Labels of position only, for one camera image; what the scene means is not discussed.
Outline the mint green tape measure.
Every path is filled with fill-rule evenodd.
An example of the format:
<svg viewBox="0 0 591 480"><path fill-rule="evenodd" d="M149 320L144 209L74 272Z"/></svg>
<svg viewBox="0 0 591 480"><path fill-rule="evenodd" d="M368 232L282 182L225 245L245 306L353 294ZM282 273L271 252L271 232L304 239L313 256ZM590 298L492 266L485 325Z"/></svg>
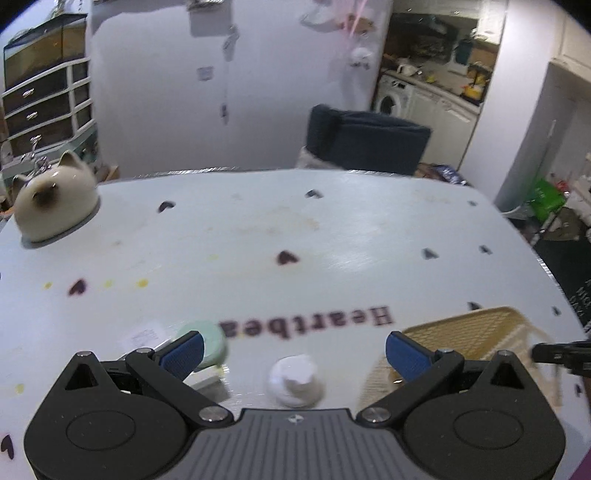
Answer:
<svg viewBox="0 0 591 480"><path fill-rule="evenodd" d="M186 323L177 332L177 336L197 331L204 338L204 358L195 371L204 370L211 366L221 366L228 354L226 338L221 326L211 321L193 321Z"/></svg>

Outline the yellow plastic lattice basket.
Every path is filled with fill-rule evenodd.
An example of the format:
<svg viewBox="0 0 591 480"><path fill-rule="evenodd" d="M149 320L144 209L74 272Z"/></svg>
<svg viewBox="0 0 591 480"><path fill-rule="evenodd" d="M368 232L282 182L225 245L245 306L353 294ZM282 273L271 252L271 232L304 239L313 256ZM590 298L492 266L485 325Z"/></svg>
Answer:
<svg viewBox="0 0 591 480"><path fill-rule="evenodd" d="M561 373L557 366L540 366L530 358L538 343L553 339L519 311L504 306L407 328L403 333L429 350L450 347L468 360L489 360L499 350L514 352L536 381L555 412L563 405Z"/></svg>

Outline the white paper label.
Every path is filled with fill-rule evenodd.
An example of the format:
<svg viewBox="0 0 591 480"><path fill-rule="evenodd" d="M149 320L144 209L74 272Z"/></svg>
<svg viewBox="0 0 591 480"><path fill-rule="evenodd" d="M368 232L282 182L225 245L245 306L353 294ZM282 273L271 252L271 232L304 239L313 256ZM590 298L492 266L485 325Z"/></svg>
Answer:
<svg viewBox="0 0 591 480"><path fill-rule="evenodd" d="M125 327L116 335L116 340L121 352L126 354L141 348L157 350L170 342L170 334L161 323L147 321Z"/></svg>

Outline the green bag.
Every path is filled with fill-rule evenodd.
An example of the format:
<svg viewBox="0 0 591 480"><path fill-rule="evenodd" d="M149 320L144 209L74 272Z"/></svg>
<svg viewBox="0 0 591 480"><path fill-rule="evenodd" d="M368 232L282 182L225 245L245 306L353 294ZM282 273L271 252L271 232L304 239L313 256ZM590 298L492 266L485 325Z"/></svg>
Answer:
<svg viewBox="0 0 591 480"><path fill-rule="evenodd" d="M544 178L536 181L528 198L528 204L540 223L546 222L550 215L558 212L565 203L564 194Z"/></svg>

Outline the cat-shaped ceramic jar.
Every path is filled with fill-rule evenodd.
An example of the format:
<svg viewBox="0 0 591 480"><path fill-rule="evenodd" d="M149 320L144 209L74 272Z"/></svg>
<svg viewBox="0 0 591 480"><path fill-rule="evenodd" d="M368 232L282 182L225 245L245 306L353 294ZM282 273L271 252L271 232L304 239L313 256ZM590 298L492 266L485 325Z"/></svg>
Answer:
<svg viewBox="0 0 591 480"><path fill-rule="evenodd" d="M12 181L13 217L28 243L42 243L85 221L99 205L97 182L90 167L71 151L34 175Z"/></svg>

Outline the dark blue chair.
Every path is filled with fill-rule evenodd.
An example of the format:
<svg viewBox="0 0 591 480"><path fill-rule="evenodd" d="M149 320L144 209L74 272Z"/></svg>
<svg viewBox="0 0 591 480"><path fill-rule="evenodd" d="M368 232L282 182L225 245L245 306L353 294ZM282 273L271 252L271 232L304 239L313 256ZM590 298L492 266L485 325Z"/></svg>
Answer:
<svg viewBox="0 0 591 480"><path fill-rule="evenodd" d="M412 176L432 130L387 114L318 104L308 117L300 162L317 168Z"/></svg>

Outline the white kitchen cabinet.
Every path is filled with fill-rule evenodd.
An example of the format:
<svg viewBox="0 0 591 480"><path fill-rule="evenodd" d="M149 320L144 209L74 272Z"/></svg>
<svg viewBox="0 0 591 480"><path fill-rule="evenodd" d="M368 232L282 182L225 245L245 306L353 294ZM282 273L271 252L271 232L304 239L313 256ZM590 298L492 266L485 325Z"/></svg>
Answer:
<svg viewBox="0 0 591 480"><path fill-rule="evenodd" d="M478 120L474 109L462 100L453 100L452 95L416 85L409 119L431 129L423 163L460 167Z"/></svg>

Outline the white washing machine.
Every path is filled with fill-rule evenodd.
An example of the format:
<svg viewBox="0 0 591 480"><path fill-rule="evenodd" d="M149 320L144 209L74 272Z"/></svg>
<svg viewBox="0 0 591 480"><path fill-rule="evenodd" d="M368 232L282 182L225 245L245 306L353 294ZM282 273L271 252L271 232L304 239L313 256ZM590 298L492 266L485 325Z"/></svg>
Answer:
<svg viewBox="0 0 591 480"><path fill-rule="evenodd" d="M373 111L391 117L407 119L414 94L414 86L389 74L378 80Z"/></svg>

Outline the white drawer cabinet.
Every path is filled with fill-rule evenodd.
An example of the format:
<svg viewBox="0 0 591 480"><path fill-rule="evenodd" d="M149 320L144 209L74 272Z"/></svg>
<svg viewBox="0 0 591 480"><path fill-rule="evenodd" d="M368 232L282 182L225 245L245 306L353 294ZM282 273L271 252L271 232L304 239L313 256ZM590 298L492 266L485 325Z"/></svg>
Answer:
<svg viewBox="0 0 591 480"><path fill-rule="evenodd" d="M8 141L15 158L54 149L95 126L90 60L50 68L2 94Z"/></svg>

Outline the glass fish tank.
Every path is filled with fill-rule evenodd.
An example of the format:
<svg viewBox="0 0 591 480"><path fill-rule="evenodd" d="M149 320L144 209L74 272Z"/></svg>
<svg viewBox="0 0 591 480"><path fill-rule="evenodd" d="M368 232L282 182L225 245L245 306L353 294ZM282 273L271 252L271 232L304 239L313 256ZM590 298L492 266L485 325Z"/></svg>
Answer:
<svg viewBox="0 0 591 480"><path fill-rule="evenodd" d="M3 48L4 85L14 86L85 57L87 15L63 13L15 36Z"/></svg>

